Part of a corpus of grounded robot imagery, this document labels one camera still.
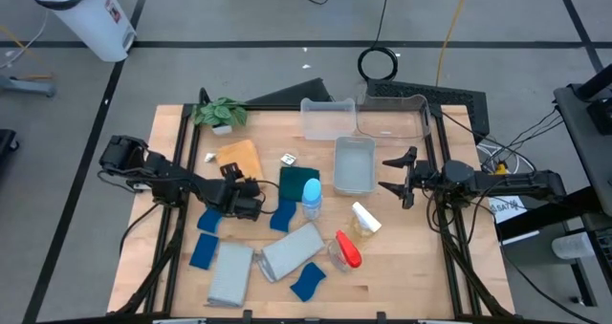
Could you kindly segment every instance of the red cap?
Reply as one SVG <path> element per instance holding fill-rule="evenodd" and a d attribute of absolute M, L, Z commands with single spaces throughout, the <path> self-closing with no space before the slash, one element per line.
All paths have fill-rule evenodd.
<path fill-rule="evenodd" d="M 338 241 L 338 245 L 340 245 L 340 250 L 344 255 L 344 259 L 346 263 L 351 268 L 357 268 L 361 265 L 361 254 L 360 251 L 355 248 L 353 242 L 342 232 L 341 230 L 336 231 L 336 240 Z"/>

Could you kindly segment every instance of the grey floor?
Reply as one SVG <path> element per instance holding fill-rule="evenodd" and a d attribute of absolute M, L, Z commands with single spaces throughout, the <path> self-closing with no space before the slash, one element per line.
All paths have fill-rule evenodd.
<path fill-rule="evenodd" d="M 120 0 L 132 15 L 138 0 Z M 612 2 L 572 0 L 591 40 L 612 41 Z M 457 0 L 389 0 L 382 26 L 383 41 L 443 40 Z M 135 48 L 123 65 L 109 105 L 96 152 L 78 197 L 55 273 L 38 320 L 102 315 L 118 263 L 118 243 L 126 227 L 132 197 L 96 178 L 97 159 L 113 134 L 147 138 L 155 107 L 193 102 L 204 86 L 213 97 L 249 99 L 320 76 L 336 98 L 362 94 L 365 85 L 356 69 L 362 48 L 313 48 L 308 42 L 285 48 L 250 48 L 249 41 L 371 40 L 378 28 L 383 0 L 330 0 L 323 7 L 305 0 L 146 0 L 138 22 L 139 41 L 246 41 L 233 48 L 200 44 L 199 48 Z M 28 40 L 39 28 L 44 11 L 33 0 L 0 0 L 0 24 Z M 552 92 L 595 73 L 585 48 L 535 48 L 535 41 L 580 42 L 562 0 L 467 0 L 453 34 L 455 41 L 527 42 L 521 48 L 451 48 L 441 85 L 487 93 L 492 134 L 508 142 L 551 109 Z M 0 322 L 16 323 L 36 283 L 59 217 L 73 185 L 83 150 L 113 64 L 102 63 L 50 15 L 34 52 L 50 65 L 58 89 L 53 99 L 0 94 L 0 127 L 18 132 L 22 148 L 0 179 Z M 0 33 L 0 63 L 14 51 Z M 437 48 L 394 48 L 400 54 L 397 80 L 432 84 Z M 612 51 L 597 50 L 601 62 Z M 388 71 L 383 58 L 371 56 L 367 71 Z M 44 73 L 23 57 L 2 75 Z M 586 177 L 564 128 L 530 141 L 522 153 L 539 169 L 559 172 L 568 190 L 586 186 Z M 605 322 L 612 301 L 594 260 L 584 266 L 600 302 L 585 309 L 571 304 L 578 289 L 569 267 L 541 261 L 555 227 L 509 253 L 534 281 L 562 304 Z M 507 266 L 516 311 L 528 318 L 575 322 L 542 299 Z"/>

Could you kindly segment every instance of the wooden tabletop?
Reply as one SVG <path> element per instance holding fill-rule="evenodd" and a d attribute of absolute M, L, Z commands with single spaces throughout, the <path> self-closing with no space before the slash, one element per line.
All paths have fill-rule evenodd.
<path fill-rule="evenodd" d="M 469 126 L 464 106 L 445 106 L 443 110 Z M 149 146 L 153 151 L 169 159 L 174 152 L 179 128 L 181 106 L 159 106 L 153 122 Z M 360 121 L 366 120 L 375 128 L 388 122 L 405 120 L 408 113 L 362 112 Z M 449 119 L 445 119 L 450 154 L 474 167 L 479 167 L 471 133 Z M 185 166 L 191 137 L 191 124 L 187 129 L 183 164 Z M 442 164 L 440 146 L 435 126 L 432 128 L 438 165 Z M 205 178 L 220 178 L 219 165 L 204 162 L 206 153 L 215 152 L 220 146 L 251 139 L 257 152 L 266 180 L 278 182 L 280 157 L 285 153 L 297 157 L 297 165 L 313 167 L 320 171 L 323 184 L 323 207 L 316 220 L 326 243 L 333 239 L 336 230 L 350 226 L 351 205 L 363 204 L 381 223 L 382 228 L 367 241 L 361 242 L 362 265 L 350 273 L 342 273 L 331 264 L 325 250 L 313 260 L 327 274 L 308 302 L 301 302 L 290 290 L 301 268 L 279 282 L 271 284 L 261 270 L 253 264 L 244 308 L 225 309 L 206 306 L 208 287 L 214 274 L 214 261 L 210 270 L 189 265 L 191 253 L 200 236 L 197 221 L 204 212 L 204 205 L 194 196 L 189 199 L 185 237 L 181 262 L 177 275 L 172 316 L 241 317 L 243 310 L 252 310 L 254 317 L 291 318 L 374 318 L 376 312 L 386 312 L 388 318 L 453 318 L 448 280 L 440 237 L 426 224 L 426 198 L 415 192 L 415 206 L 402 209 L 401 202 L 393 194 L 377 186 L 367 197 L 345 197 L 334 192 L 333 141 L 313 141 L 302 138 L 299 112 L 265 111 L 250 112 L 246 127 L 234 128 L 230 135 L 217 137 L 209 128 L 202 130 L 198 147 L 195 172 Z M 402 156 L 410 145 L 418 147 L 418 159 L 426 160 L 422 140 L 377 139 L 376 180 L 402 183 L 405 170 L 381 165 L 381 161 Z M 267 210 L 275 210 L 276 189 L 266 186 L 263 191 L 268 200 Z M 136 196 L 130 221 L 138 218 L 151 207 L 151 196 Z M 470 229 L 473 208 L 464 209 L 466 230 Z M 161 211 L 154 213 L 134 228 L 125 241 L 120 258 L 115 285 L 109 302 L 109 311 L 123 305 L 150 271 L 161 221 Z M 222 241 L 239 242 L 260 250 L 282 238 L 284 234 L 269 227 L 270 217 L 261 215 L 257 222 L 224 219 L 219 225 L 218 236 Z M 306 223 L 300 207 L 291 221 L 291 230 Z M 513 312 L 508 279 L 497 244 L 491 216 L 480 211 L 476 220 L 473 240 L 470 244 L 471 260 L 476 273 L 507 310 Z M 465 289 L 465 279 L 457 269 L 463 308 L 470 312 Z M 156 310 L 162 307 L 166 275 L 160 277 Z"/>

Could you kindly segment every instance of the green sponge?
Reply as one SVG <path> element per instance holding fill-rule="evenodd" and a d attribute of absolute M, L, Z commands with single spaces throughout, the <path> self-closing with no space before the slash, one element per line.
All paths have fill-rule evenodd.
<path fill-rule="evenodd" d="M 318 170 L 309 167 L 281 167 L 279 196 L 285 200 L 302 202 L 304 185 L 310 179 L 319 178 Z"/>

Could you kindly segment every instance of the white trash can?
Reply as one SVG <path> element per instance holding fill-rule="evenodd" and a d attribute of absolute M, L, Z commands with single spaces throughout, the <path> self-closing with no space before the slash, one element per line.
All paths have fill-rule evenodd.
<path fill-rule="evenodd" d="M 136 32 L 117 0 L 35 0 L 53 11 L 102 59 L 127 57 Z"/>

